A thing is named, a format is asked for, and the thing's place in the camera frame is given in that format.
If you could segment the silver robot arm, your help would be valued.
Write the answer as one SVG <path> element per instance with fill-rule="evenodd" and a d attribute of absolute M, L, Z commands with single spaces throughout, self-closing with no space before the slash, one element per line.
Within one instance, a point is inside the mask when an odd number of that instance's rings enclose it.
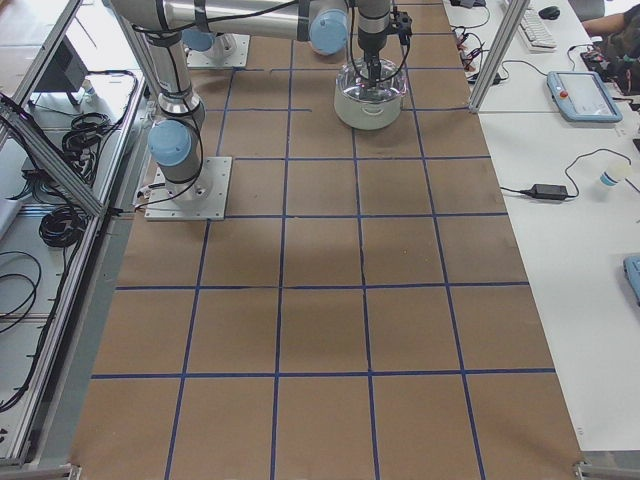
<path fill-rule="evenodd" d="M 214 188 L 200 139 L 205 107 L 192 86 L 185 32 L 290 39 L 333 54 L 346 43 L 353 9 L 369 82 L 377 85 L 380 52 L 394 30 L 388 1 L 115 1 L 112 7 L 149 51 L 164 117 L 151 129 L 148 148 L 164 175 L 169 201 L 181 208 L 202 205 Z"/>
<path fill-rule="evenodd" d="M 347 47 L 348 28 L 341 21 L 319 20 L 309 28 L 308 44 L 320 55 L 329 56 Z M 198 70 L 242 69 L 249 57 L 250 36 L 203 33 L 197 29 L 183 32 L 187 67 Z"/>

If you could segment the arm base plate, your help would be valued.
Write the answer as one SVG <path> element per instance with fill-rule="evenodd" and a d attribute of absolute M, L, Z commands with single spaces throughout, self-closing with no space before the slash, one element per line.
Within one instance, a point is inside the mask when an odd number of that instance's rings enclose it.
<path fill-rule="evenodd" d="M 149 221 L 223 220 L 231 169 L 231 157 L 207 157 L 195 185 L 170 200 L 180 189 L 166 183 L 161 169 L 157 167 L 154 182 L 164 183 L 164 186 L 151 191 L 151 205 L 145 208 L 145 218 Z"/>
<path fill-rule="evenodd" d="M 244 68 L 248 59 L 249 44 L 249 35 L 214 36 L 207 50 L 186 47 L 187 66 L 191 70 Z"/>

